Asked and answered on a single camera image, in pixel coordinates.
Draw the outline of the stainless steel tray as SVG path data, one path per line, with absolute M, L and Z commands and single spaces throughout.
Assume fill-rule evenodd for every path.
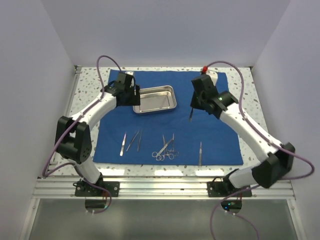
M 177 100 L 172 86 L 163 85 L 140 89 L 140 105 L 133 106 L 138 115 L 173 111 Z

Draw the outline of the blue surgical cloth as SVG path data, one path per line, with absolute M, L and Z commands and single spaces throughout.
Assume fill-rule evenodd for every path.
M 172 111 L 136 114 L 130 106 L 120 106 L 107 113 L 99 123 L 97 144 L 93 161 L 103 164 L 156 165 L 153 152 L 163 147 L 174 134 L 174 159 L 161 161 L 162 165 L 196 166 L 199 164 L 199 149 L 202 142 L 202 165 L 242 165 L 238 135 L 225 123 L 203 110 L 194 110 L 189 122 L 192 80 L 196 71 L 136 71 L 134 76 L 142 89 L 172 86 L 177 106 Z M 142 130 L 140 149 L 138 137 L 126 149 L 138 130 Z M 126 132 L 123 156 L 121 145 Z

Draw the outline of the wide steel tweezers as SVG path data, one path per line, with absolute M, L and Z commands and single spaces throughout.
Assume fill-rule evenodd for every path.
M 122 144 L 121 144 L 121 149 L 119 155 L 122 157 L 124 155 L 124 149 L 125 149 L 125 144 L 126 144 L 126 138 L 127 138 L 127 132 L 124 133 Z

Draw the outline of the steel hemostat clamp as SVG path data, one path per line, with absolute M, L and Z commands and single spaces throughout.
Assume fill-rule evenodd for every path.
M 178 157 L 179 152 L 175 149 L 175 134 L 172 134 L 172 140 L 171 140 L 172 146 L 171 149 L 168 151 L 173 157 Z
M 162 140 L 163 140 L 163 145 L 165 146 L 162 154 L 162 159 L 164 160 L 166 157 L 168 157 L 170 160 L 173 160 L 174 154 L 168 150 L 168 146 L 170 145 L 172 140 L 170 139 L 169 141 L 166 141 L 164 135 L 162 136 Z

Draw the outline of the steel scissors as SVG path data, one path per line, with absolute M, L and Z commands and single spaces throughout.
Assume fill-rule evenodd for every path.
M 165 146 L 163 146 L 158 152 L 154 151 L 151 156 L 155 158 L 157 161 L 163 161 L 164 159 L 162 157 L 164 149 Z

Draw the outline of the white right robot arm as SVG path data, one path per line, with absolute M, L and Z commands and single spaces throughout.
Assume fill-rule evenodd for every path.
M 215 183 L 213 189 L 232 197 L 249 185 L 269 188 L 291 171 L 295 147 L 289 142 L 283 144 L 272 136 L 264 140 L 249 125 L 251 117 L 240 107 L 237 98 L 229 91 L 218 92 L 215 86 L 217 80 L 217 73 L 194 78 L 191 81 L 194 91 L 190 106 L 214 115 L 234 130 L 254 152 L 259 164 L 235 169 L 221 182 Z

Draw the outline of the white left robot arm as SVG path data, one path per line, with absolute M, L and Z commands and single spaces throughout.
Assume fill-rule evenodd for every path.
M 77 197 L 109 197 L 106 182 L 91 157 L 93 127 L 110 111 L 120 106 L 138 106 L 140 87 L 132 71 L 122 72 L 104 86 L 101 93 L 78 113 L 62 116 L 57 122 L 55 148 L 80 176 L 75 183 Z

